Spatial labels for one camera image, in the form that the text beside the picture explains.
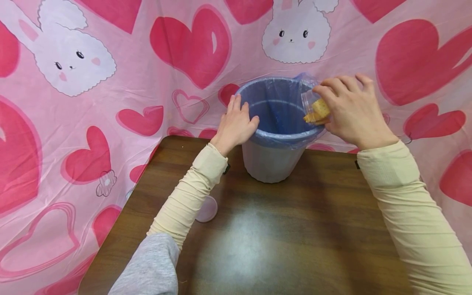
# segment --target trash can rim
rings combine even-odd
[[[271,77],[263,77],[263,78],[254,79],[254,80],[244,84],[243,86],[241,86],[236,91],[235,94],[240,94],[241,91],[243,91],[245,88],[251,86],[252,84],[255,84],[255,83],[258,83],[258,82],[261,82],[261,81],[274,80],[274,79],[276,79],[276,80],[287,80],[287,81],[291,81],[291,82],[302,83],[302,84],[308,86],[309,88],[311,88],[311,86],[308,83],[305,83],[302,80],[297,80],[297,79],[288,78],[288,77],[271,76]],[[270,132],[262,131],[260,129],[256,130],[256,135],[258,135],[258,136],[269,137],[269,138],[277,138],[279,140],[283,138],[283,139],[286,139],[286,140],[289,140],[289,141],[310,137],[310,136],[312,136],[314,134],[318,134],[318,133],[320,133],[320,130],[319,130],[319,128],[316,128],[316,127],[313,128],[310,131],[305,131],[305,132],[295,133],[295,134],[276,134],[276,133],[270,133]]]

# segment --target gray sleeve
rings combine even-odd
[[[177,244],[168,234],[147,236],[109,295],[177,295],[178,256]]]

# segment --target blue trash bag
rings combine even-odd
[[[307,74],[252,80],[236,93],[249,103],[249,116],[261,120],[251,141],[264,147],[296,150],[313,142],[324,126],[305,123],[301,94],[318,83]]]

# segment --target hand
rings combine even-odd
[[[375,97],[374,82],[367,76],[356,74],[362,84],[349,76],[326,79],[313,88],[331,111],[332,118],[325,125],[332,134],[355,144],[359,150],[375,149],[398,142],[380,111]]]
[[[228,111],[221,116],[218,132],[210,143],[226,157],[235,146],[245,143],[256,132],[258,125],[258,116],[249,119],[249,104],[245,102],[241,107],[241,96],[232,95]]]

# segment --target bunny face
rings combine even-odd
[[[273,19],[264,31],[262,48],[268,57],[283,63],[315,62],[328,45],[328,20],[313,1],[289,4],[274,0]]]
[[[36,64],[59,92],[77,96],[111,77],[116,64],[102,42],[78,30],[56,25],[37,40]]]

